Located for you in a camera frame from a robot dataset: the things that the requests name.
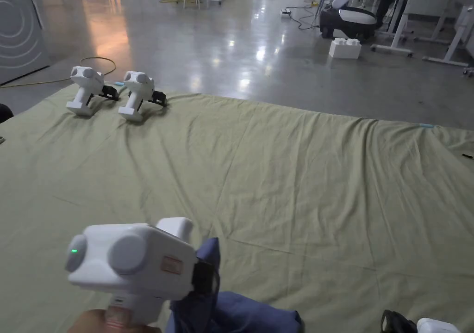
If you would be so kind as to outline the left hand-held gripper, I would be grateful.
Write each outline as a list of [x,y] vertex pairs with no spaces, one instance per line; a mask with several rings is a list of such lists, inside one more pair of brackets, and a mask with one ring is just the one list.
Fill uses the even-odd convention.
[[184,217],[147,223],[92,225],[71,240],[65,270],[72,285],[112,294],[106,326],[157,321],[165,301],[209,298],[218,291],[214,264],[190,244]]

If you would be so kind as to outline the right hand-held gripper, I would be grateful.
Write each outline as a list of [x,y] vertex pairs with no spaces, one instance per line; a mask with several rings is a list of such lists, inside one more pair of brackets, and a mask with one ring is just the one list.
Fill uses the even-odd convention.
[[421,318],[415,324],[402,314],[384,310],[381,317],[382,333],[461,333],[453,324],[431,318]]

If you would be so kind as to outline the person's left hand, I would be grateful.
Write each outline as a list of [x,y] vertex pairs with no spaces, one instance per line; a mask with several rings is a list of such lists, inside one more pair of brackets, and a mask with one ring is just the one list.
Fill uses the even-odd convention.
[[150,326],[134,326],[116,329],[107,326],[105,310],[84,311],[67,330],[68,333],[161,333],[161,329]]

